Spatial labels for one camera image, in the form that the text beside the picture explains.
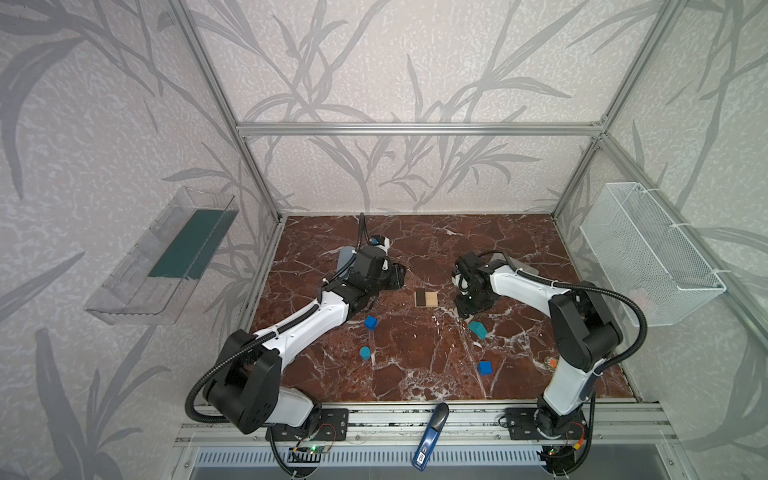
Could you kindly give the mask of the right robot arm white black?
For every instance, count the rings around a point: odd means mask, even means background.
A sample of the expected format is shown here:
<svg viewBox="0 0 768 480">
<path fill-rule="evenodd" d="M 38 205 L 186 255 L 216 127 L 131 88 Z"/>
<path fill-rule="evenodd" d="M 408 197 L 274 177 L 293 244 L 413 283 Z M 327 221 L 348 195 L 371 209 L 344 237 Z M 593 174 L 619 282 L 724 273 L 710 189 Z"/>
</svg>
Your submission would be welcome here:
<svg viewBox="0 0 768 480">
<path fill-rule="evenodd" d="M 597 378 L 632 357 L 647 338 L 646 315 L 629 297 L 590 282 L 546 279 L 501 251 L 461 255 L 454 264 L 452 282 L 458 289 L 454 303 L 464 319 L 490 309 L 502 297 L 524 303 L 550 319 L 558 363 L 538 400 L 542 427 L 558 428 L 571 420 L 587 401 Z M 619 354 L 614 351 L 624 334 L 606 303 L 608 298 L 628 307 L 638 322 L 635 340 Z"/>
</svg>

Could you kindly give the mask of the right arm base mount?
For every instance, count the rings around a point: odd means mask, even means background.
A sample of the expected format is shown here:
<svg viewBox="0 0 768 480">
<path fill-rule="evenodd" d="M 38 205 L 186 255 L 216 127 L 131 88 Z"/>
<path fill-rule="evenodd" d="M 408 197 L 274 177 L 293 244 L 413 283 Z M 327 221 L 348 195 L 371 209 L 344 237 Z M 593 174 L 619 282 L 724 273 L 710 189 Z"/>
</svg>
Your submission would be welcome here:
<svg viewBox="0 0 768 480">
<path fill-rule="evenodd" d="M 536 407 L 506 408 L 498 424 L 512 440 L 582 440 L 587 430 L 582 411 L 558 416 Z"/>
</svg>

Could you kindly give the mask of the dark brown wood block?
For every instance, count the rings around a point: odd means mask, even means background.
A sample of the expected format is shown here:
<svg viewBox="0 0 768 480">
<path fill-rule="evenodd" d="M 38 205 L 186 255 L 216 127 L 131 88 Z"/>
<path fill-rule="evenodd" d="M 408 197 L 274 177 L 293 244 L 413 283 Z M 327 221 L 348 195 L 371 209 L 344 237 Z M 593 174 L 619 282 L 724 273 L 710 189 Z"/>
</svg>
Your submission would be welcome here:
<svg viewBox="0 0 768 480">
<path fill-rule="evenodd" d="M 417 307 L 425 307 L 427 304 L 426 291 L 417 290 L 414 294 L 414 302 Z"/>
</svg>

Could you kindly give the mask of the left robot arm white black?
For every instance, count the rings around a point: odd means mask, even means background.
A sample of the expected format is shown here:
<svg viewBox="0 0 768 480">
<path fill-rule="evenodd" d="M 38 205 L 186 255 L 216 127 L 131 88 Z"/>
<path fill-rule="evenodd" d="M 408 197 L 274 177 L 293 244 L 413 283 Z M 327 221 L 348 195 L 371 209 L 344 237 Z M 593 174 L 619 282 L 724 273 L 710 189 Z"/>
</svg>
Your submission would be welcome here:
<svg viewBox="0 0 768 480">
<path fill-rule="evenodd" d="M 286 367 L 313 342 L 369 307 L 383 291 L 404 286 L 406 268 L 391 260 L 389 239 L 375 235 L 319 287 L 317 297 L 277 324 L 253 334 L 237 330 L 184 403 L 198 423 L 235 426 L 241 433 L 286 426 L 303 435 L 320 428 L 321 404 L 281 385 Z"/>
</svg>

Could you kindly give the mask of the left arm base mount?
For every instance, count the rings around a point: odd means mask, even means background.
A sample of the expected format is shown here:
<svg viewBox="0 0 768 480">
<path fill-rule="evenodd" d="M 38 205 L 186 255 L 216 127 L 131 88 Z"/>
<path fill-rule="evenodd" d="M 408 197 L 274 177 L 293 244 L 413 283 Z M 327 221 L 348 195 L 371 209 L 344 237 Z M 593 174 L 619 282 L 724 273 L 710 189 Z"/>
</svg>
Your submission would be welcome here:
<svg viewBox="0 0 768 480">
<path fill-rule="evenodd" d="M 349 427 L 350 411 L 346 408 L 326 408 L 313 411 L 299 427 L 286 424 L 270 426 L 268 431 L 276 442 L 299 440 L 344 441 Z"/>
</svg>

